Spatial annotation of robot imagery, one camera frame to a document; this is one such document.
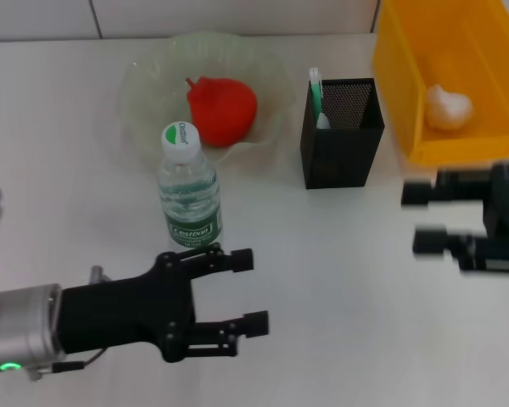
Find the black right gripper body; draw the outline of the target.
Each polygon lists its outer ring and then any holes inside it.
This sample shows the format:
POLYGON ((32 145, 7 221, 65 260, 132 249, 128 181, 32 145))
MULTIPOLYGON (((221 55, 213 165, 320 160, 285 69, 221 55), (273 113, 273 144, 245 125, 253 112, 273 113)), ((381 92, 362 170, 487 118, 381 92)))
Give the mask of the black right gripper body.
POLYGON ((509 271, 509 163, 495 164, 491 169, 483 222, 489 238, 489 258, 507 262, 502 270, 509 271))

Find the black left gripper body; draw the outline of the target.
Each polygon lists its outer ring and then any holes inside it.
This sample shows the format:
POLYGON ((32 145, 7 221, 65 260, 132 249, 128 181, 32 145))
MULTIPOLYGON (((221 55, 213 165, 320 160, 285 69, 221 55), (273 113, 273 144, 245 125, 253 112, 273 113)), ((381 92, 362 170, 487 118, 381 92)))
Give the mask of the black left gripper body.
POLYGON ((60 305, 60 345, 67 354, 151 343, 162 359, 187 357, 186 331, 193 324, 190 277, 172 252, 152 268, 123 280, 66 288, 60 305))

